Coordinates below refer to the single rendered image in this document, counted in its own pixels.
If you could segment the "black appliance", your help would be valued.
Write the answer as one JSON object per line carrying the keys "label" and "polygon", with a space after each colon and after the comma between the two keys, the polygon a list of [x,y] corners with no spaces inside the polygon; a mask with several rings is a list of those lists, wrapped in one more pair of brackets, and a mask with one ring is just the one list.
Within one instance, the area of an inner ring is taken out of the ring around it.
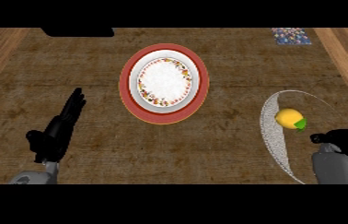
{"label": "black appliance", "polygon": [[51,37],[113,37],[113,28],[43,28]]}

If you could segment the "red-rimmed white plate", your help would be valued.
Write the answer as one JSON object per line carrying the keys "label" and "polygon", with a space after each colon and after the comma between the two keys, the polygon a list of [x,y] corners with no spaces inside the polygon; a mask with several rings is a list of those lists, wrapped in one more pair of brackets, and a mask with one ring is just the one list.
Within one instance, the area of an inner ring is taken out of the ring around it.
{"label": "red-rimmed white plate", "polygon": [[119,81],[130,113],[147,123],[175,124],[200,109],[210,76],[192,50],[175,43],[144,48],[127,61]]}

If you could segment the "colourful patterned blue box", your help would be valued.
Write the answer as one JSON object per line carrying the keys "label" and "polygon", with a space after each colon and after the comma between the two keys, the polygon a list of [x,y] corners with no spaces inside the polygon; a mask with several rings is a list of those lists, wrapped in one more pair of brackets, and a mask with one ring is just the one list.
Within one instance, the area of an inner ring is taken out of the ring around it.
{"label": "colourful patterned blue box", "polygon": [[304,28],[272,28],[271,30],[279,45],[309,45],[312,43]]}

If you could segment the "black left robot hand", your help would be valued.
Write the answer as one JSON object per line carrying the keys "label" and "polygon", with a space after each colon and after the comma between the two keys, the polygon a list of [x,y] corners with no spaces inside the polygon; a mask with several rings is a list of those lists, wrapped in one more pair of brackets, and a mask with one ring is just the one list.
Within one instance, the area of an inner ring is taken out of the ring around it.
{"label": "black left robot hand", "polygon": [[30,130],[27,132],[30,150],[36,153],[36,163],[60,162],[63,160],[85,104],[82,88],[76,88],[61,114],[54,117],[45,131]]}

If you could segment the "round speckled grey placemat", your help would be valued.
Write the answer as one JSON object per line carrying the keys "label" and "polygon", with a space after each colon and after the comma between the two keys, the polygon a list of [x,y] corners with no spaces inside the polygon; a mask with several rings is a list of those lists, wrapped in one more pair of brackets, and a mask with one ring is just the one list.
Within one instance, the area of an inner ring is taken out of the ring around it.
{"label": "round speckled grey placemat", "polygon": [[[285,93],[297,92],[301,93],[313,98],[316,98],[330,108],[332,106],[328,104],[325,100],[322,100],[318,96],[313,94],[290,89],[278,91],[266,100],[266,103],[263,105],[262,114],[260,114],[260,130],[262,130],[262,136],[265,139],[265,143],[268,146],[268,150],[271,152],[271,155],[281,166],[285,173],[290,175],[290,177],[299,182],[304,183],[300,178],[296,176],[294,171],[291,169],[290,164],[290,158],[288,158],[288,145],[287,145],[287,137],[284,133],[284,126],[276,123],[275,115],[281,111],[279,108],[279,96]],[[348,147],[340,147],[340,151],[343,154],[348,156]]]}

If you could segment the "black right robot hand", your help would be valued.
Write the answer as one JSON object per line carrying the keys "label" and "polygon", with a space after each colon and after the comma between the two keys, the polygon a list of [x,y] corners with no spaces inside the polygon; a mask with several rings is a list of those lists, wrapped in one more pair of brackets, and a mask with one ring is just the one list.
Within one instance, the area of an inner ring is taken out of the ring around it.
{"label": "black right robot hand", "polygon": [[348,129],[335,129],[327,134],[313,134],[310,140],[315,144],[331,143],[338,147],[348,147]]}

